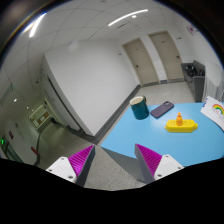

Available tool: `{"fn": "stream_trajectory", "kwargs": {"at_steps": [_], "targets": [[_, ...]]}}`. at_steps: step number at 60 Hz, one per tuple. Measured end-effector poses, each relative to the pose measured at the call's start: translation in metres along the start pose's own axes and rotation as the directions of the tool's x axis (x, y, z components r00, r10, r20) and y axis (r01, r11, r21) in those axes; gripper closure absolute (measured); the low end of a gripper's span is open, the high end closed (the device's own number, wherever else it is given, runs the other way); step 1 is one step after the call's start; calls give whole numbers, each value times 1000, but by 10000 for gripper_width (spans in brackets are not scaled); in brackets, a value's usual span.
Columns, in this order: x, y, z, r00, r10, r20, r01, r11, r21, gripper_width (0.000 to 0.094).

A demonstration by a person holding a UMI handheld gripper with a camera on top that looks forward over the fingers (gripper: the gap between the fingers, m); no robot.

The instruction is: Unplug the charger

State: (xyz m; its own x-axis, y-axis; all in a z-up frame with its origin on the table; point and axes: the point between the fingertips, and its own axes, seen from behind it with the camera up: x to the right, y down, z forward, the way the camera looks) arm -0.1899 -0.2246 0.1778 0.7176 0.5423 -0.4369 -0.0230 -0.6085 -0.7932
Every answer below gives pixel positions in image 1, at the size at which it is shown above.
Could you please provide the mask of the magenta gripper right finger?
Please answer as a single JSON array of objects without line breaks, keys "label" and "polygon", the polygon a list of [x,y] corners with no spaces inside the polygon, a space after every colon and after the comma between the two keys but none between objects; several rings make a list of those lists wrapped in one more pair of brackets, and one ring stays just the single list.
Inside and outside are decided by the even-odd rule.
[{"label": "magenta gripper right finger", "polygon": [[135,155],[146,184],[183,169],[171,155],[160,155],[140,144],[135,145]]}]

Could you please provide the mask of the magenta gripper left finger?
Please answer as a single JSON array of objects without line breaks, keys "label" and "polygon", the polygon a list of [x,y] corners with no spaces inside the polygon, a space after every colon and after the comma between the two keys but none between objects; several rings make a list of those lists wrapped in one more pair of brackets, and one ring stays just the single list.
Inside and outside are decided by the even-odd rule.
[{"label": "magenta gripper left finger", "polygon": [[91,145],[70,157],[58,158],[46,171],[83,187],[94,156],[95,146]]}]

